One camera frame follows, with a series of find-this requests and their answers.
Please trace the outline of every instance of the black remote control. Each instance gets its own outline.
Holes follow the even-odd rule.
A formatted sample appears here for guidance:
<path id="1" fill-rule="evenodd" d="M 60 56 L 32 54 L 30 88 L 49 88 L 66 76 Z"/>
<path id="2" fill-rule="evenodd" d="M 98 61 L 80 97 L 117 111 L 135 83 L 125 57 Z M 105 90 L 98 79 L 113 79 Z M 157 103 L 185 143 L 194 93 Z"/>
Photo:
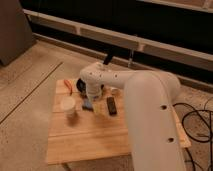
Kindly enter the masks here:
<path id="1" fill-rule="evenodd" d="M 107 97 L 107 106 L 109 110 L 110 115 L 116 115 L 117 114 L 117 109 L 115 106 L 115 100 L 114 97 Z"/>

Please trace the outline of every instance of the orange object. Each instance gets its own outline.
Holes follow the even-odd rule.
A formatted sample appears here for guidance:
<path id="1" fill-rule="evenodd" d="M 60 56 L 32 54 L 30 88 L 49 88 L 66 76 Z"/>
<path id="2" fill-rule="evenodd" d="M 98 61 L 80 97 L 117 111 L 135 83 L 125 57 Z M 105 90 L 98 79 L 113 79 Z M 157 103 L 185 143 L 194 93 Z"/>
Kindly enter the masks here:
<path id="1" fill-rule="evenodd" d="M 64 80 L 64 84 L 66 85 L 66 87 L 70 90 L 70 95 L 72 95 L 72 85 L 69 82 L 69 80 Z"/>

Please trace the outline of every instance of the black wall panel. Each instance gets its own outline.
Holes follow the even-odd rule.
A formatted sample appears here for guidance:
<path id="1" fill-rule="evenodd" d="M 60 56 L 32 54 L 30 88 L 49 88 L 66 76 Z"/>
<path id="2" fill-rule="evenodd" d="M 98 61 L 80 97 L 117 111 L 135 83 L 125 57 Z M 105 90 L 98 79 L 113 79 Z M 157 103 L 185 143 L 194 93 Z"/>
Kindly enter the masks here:
<path id="1" fill-rule="evenodd" d="M 213 14 L 136 0 L 20 0 L 23 7 L 213 54 Z"/>

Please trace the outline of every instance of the floor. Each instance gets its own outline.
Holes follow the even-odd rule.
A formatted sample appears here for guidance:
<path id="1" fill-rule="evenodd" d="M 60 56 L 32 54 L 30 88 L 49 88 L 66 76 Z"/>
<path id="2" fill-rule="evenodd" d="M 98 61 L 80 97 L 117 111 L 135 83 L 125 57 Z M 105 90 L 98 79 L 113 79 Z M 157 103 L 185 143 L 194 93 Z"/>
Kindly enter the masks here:
<path id="1" fill-rule="evenodd" d="M 55 82 L 78 77 L 79 71 L 98 59 L 38 41 L 7 67 L 0 67 L 0 170 L 62 171 L 60 165 L 46 165 L 48 127 Z M 126 69 L 110 64 L 112 69 Z M 176 102 L 200 109 L 212 94 L 182 86 Z M 213 102 L 207 106 L 213 110 Z M 180 117 L 187 112 L 177 107 Z M 197 125 L 194 120 L 187 126 Z M 209 165 L 208 145 L 192 141 L 193 157 L 202 167 Z M 69 164 L 74 171 L 133 171 L 131 156 Z"/>

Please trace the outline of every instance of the table leg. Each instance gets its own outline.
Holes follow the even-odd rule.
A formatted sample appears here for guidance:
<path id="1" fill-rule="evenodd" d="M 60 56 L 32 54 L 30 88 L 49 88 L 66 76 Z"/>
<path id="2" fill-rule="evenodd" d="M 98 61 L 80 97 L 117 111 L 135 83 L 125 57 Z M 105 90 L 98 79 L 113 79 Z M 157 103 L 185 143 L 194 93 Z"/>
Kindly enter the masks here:
<path id="1" fill-rule="evenodd" d="M 69 165 L 67 163 L 63 163 L 61 165 L 64 168 L 64 170 L 66 170 L 66 171 L 72 171 L 72 169 L 69 167 Z"/>

